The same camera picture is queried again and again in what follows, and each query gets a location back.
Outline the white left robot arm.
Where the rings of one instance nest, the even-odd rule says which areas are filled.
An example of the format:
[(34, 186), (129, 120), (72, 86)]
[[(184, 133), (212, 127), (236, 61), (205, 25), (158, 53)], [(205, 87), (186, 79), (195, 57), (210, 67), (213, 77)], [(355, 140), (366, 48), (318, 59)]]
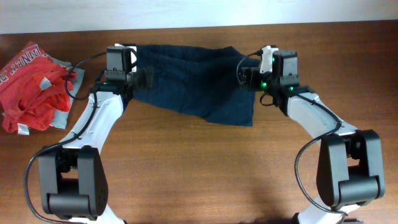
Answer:
[(56, 223), (124, 223), (108, 205), (100, 154), (134, 93), (153, 87), (154, 69), (112, 74), (91, 87), (88, 104), (72, 130), (37, 157), (42, 209), (57, 216)]

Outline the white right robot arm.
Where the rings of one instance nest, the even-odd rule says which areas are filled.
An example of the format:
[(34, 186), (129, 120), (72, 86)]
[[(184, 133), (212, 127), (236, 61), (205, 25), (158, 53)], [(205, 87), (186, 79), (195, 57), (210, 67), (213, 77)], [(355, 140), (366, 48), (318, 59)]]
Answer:
[[(297, 153), (295, 178), (309, 206), (292, 223), (346, 223), (348, 214), (384, 196), (386, 185), (381, 140), (372, 129), (360, 130), (332, 112), (309, 87), (300, 85), (294, 59), (270, 59), (271, 68), (238, 65), (239, 86), (272, 97), (272, 104), (311, 136)], [(302, 154), (320, 146), (316, 185), (311, 198), (299, 174)]]

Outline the dark navy blue shorts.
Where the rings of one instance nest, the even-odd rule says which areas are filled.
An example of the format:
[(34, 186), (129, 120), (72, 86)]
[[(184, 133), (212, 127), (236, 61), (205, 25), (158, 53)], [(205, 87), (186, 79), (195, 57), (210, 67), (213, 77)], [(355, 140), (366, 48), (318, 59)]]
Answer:
[(233, 47), (206, 49), (178, 45), (140, 45), (138, 68), (153, 67), (154, 86), (135, 100), (210, 123), (252, 126), (255, 94), (242, 90), (237, 68), (258, 67)]

